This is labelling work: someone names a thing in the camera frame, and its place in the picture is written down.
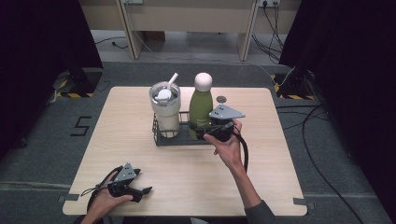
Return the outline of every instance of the gray floor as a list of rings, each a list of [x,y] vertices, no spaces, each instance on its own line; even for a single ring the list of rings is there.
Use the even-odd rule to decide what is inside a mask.
[[[123,35],[123,32],[92,32],[95,41]],[[268,55],[251,43],[246,63],[239,62],[236,36],[231,34],[167,33],[165,43],[147,43],[139,60],[133,61],[128,49],[117,49],[115,41],[98,44],[104,74],[92,98],[58,98],[44,110],[27,136],[28,146],[14,148],[0,162],[0,223],[72,223],[65,216],[59,198],[74,180],[79,163],[99,118],[111,87],[149,86],[178,72],[177,84],[192,86],[202,71],[212,74],[214,86],[263,87],[271,90],[276,106],[317,105],[315,101],[278,99],[269,75],[290,69],[272,63]],[[270,43],[270,35],[258,35]],[[357,219],[323,181],[309,160],[303,144],[302,126],[288,127],[304,120],[311,108],[279,108],[279,119],[295,165],[304,197],[315,208],[304,217],[279,217],[280,223],[358,223]],[[317,113],[326,112],[321,108]],[[90,116],[83,125],[87,135],[74,128],[80,116]],[[347,155],[345,146],[326,113],[306,123],[306,141],[314,161],[329,182],[345,197],[364,223],[391,223],[359,166]],[[120,217],[113,218],[121,223]]]

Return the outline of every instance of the white cup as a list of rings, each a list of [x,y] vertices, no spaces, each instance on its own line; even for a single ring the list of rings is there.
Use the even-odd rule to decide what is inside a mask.
[[[156,100],[161,90],[166,90],[168,82],[159,82],[149,90],[152,110],[156,114],[158,127],[164,137],[174,137],[179,130],[180,88],[175,83],[171,85],[172,96],[168,100]]]

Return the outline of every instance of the hand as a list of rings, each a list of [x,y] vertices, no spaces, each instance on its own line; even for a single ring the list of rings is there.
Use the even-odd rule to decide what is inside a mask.
[[[117,172],[111,174],[107,181],[110,181],[116,173]],[[129,202],[133,198],[134,197],[132,195],[123,195],[121,197],[114,198],[111,196],[110,192],[108,192],[107,185],[103,185],[93,200],[87,216],[84,217],[81,223],[95,223],[119,204]]]
[[[237,119],[233,119],[233,124],[236,127],[234,128],[234,131],[236,133],[240,133],[240,131],[242,131],[242,123]],[[241,168],[244,169],[244,165],[241,160],[241,145],[235,135],[232,134],[231,138],[227,142],[220,142],[210,134],[205,134],[204,139],[216,148],[214,154],[219,154],[222,161],[231,170],[231,172],[236,172]]]

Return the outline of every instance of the green bottle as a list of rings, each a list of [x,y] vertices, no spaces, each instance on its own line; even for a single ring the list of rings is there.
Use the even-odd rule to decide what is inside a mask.
[[[209,113],[213,110],[213,99],[210,89],[212,88],[212,76],[208,73],[200,73],[195,77],[195,91],[190,101],[190,137],[197,139],[195,127],[210,126]]]

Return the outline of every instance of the black curtain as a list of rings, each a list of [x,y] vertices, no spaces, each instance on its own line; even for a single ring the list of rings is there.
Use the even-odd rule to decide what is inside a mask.
[[[78,0],[0,3],[0,159],[24,137],[65,70],[103,68]]]
[[[309,42],[329,2],[302,1],[280,63],[295,66],[306,59],[304,50],[319,46],[309,51],[306,68],[315,73],[334,126],[396,223],[396,2],[342,1],[326,15],[333,18],[325,38]]]

